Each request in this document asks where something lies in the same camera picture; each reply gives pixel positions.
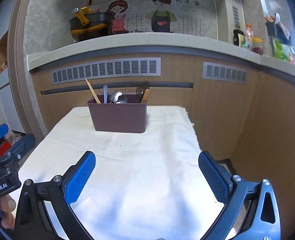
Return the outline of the person's left hand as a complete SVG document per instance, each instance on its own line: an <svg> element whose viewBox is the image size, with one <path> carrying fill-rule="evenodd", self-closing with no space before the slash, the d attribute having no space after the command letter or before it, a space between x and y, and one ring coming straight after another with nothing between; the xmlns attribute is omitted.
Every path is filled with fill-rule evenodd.
<svg viewBox="0 0 295 240"><path fill-rule="evenodd" d="M0 225L4 229L13 229L15 227L15 218L12 212L16 208L15 200L10 195L0 198Z"/></svg>

